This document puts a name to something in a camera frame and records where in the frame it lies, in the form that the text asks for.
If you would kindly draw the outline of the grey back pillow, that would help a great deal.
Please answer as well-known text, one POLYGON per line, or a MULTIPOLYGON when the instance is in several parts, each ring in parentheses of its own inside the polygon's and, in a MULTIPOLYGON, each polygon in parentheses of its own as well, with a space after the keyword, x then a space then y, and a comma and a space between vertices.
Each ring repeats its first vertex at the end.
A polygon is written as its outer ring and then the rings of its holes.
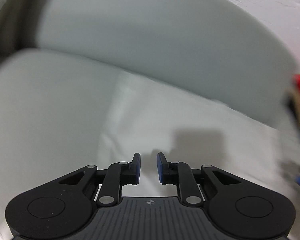
POLYGON ((17 50, 31 0, 0 0, 0 54, 17 50))

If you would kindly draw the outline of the grey sofa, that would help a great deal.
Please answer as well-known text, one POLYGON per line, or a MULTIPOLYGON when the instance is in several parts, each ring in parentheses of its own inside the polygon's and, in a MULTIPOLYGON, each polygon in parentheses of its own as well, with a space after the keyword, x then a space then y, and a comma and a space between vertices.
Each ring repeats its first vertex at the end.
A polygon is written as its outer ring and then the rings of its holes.
POLYGON ((97 154, 121 74, 272 126, 298 69, 228 0, 31 0, 0 54, 0 239, 291 239, 296 208, 277 191, 204 164, 198 184, 159 181, 173 195, 126 195, 140 180, 99 184, 113 163, 97 154))

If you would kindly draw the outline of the light grey shirt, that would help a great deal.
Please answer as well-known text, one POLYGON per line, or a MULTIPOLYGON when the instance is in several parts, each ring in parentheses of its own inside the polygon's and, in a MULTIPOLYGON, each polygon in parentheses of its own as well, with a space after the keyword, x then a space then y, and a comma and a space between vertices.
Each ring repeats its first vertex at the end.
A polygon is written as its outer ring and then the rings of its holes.
POLYGON ((264 125, 228 106, 133 74, 121 74, 100 136, 97 164, 107 167, 141 154, 141 178, 126 195, 169 196, 156 156, 192 168, 210 164, 277 191, 296 208, 291 239, 300 239, 300 133, 286 108, 264 125))

